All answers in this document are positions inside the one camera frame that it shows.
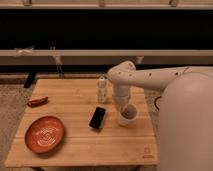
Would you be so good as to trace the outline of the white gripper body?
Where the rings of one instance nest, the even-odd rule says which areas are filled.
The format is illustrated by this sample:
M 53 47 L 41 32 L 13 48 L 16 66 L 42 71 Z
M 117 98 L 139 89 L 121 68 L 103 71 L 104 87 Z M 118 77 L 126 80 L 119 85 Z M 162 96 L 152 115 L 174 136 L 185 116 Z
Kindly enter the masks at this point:
M 115 85 L 113 87 L 113 100 L 117 111 L 129 103 L 130 97 L 131 91 L 129 86 Z

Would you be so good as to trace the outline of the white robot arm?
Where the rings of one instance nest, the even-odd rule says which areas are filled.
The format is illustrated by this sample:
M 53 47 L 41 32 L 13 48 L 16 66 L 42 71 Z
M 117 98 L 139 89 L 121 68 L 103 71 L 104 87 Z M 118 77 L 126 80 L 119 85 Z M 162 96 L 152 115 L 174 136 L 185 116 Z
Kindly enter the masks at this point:
M 107 77 L 121 106 L 132 86 L 162 93 L 157 171 L 213 171 L 213 66 L 138 70 L 125 61 Z

